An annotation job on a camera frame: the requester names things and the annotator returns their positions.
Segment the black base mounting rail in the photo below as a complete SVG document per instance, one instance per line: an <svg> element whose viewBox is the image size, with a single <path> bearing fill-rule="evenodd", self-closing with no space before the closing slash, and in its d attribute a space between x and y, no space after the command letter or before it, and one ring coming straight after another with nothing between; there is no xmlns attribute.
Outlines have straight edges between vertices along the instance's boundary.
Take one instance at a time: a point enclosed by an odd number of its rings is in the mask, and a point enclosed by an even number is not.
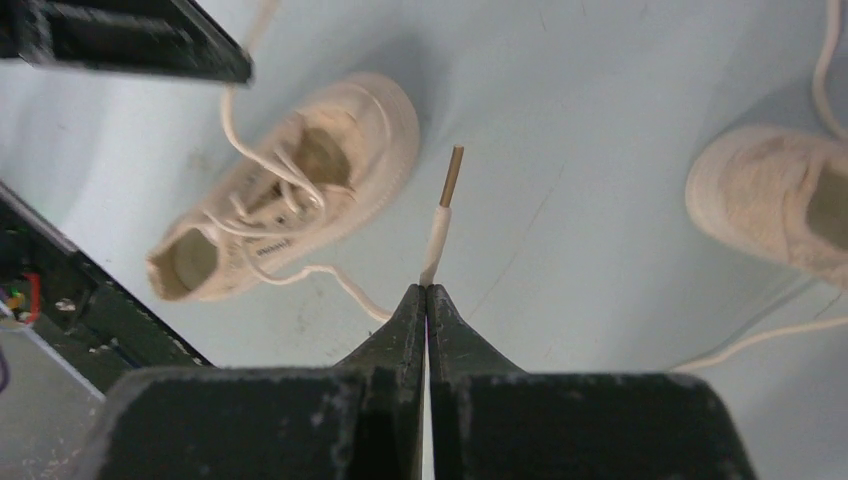
<svg viewBox="0 0 848 480"><path fill-rule="evenodd" d="M34 335L100 392L136 369L209 363L7 186L1 318L4 330Z"/></svg>

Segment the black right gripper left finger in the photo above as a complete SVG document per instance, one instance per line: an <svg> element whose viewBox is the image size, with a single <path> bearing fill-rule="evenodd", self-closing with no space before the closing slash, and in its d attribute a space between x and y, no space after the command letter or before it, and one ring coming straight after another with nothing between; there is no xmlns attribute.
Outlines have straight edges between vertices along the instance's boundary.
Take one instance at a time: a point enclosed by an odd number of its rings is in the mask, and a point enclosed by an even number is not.
<svg viewBox="0 0 848 480"><path fill-rule="evenodd" d="M333 366L159 367L108 392L75 479L416 479L424 290Z"/></svg>

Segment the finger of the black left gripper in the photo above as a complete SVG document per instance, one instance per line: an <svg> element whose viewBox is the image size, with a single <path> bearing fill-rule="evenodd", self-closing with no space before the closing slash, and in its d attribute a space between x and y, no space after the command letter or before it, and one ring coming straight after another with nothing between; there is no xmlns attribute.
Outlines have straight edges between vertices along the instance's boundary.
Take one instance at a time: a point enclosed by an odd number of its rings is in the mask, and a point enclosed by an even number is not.
<svg viewBox="0 0 848 480"><path fill-rule="evenodd" d="M1 58L247 84L253 62L197 2L1 0Z"/></svg>

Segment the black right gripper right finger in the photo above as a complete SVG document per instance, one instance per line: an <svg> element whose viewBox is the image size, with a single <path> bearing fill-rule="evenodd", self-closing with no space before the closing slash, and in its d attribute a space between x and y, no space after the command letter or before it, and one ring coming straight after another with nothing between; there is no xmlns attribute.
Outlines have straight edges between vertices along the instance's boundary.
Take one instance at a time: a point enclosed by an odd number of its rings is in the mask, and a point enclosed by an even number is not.
<svg viewBox="0 0 848 480"><path fill-rule="evenodd" d="M752 479L721 398L680 373L530 373L427 295L439 479Z"/></svg>

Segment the beige sneaker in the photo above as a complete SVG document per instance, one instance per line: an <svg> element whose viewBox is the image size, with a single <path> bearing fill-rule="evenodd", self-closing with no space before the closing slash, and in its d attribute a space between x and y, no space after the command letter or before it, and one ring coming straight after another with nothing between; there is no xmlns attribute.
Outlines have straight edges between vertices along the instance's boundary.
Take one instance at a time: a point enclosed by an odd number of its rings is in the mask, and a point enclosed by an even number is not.
<svg viewBox="0 0 848 480"><path fill-rule="evenodd" d="M711 140L687 175L694 226L728 248L847 292L847 115L828 91L847 53L847 4L806 1L820 15L807 72L758 99Z"/></svg>
<svg viewBox="0 0 848 480"><path fill-rule="evenodd" d="M391 312L340 268L283 269L371 221L406 185L420 153L420 126L402 87L376 72L355 72L283 116L261 143L239 136L236 88L220 98L223 133L239 161L178 217L146 258L154 294L169 302L217 301L257 284L290 285L333 276L367 315Z"/></svg>

